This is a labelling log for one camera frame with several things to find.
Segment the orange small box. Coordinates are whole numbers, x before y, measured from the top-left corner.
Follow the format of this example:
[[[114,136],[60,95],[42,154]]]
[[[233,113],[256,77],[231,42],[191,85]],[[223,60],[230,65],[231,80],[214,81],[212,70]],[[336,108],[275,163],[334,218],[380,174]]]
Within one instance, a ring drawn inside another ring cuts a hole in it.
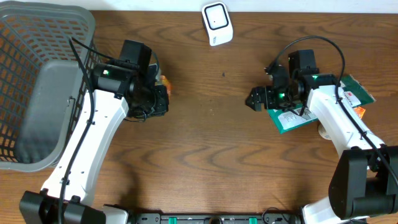
[[[171,90],[172,90],[172,86],[171,83],[168,81],[168,79],[166,78],[166,76],[161,75],[159,80],[156,83],[157,85],[163,85],[166,87],[167,89],[167,94],[170,96],[171,95]]]
[[[355,113],[359,116],[360,119],[363,118],[366,110],[360,106],[354,108]]]

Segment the green lid spice jar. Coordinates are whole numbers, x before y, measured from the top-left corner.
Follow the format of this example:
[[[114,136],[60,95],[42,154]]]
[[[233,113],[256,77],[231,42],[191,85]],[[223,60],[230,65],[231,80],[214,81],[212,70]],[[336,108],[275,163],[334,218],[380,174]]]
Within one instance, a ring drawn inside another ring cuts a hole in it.
[[[330,135],[327,133],[326,129],[322,124],[318,125],[318,133],[323,139],[331,141]]]

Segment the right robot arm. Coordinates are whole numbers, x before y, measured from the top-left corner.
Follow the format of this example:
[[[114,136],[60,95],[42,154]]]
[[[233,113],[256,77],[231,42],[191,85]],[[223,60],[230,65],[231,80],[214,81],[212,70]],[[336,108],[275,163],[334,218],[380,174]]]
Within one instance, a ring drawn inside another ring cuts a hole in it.
[[[317,68],[268,66],[272,85],[251,90],[246,104],[291,111],[301,102],[329,134],[339,156],[328,195],[302,208],[302,223],[348,223],[397,212],[397,147],[387,146],[356,115],[340,81]]]

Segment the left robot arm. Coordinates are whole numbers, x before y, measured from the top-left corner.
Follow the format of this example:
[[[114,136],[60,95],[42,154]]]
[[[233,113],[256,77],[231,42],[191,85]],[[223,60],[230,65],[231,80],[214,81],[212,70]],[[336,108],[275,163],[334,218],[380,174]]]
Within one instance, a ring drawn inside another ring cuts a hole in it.
[[[26,191],[19,210],[26,223],[135,223],[117,205],[92,207],[96,182],[109,145],[129,118],[145,122],[168,111],[169,96],[158,63],[100,63],[90,72],[91,89],[57,168],[40,192]]]

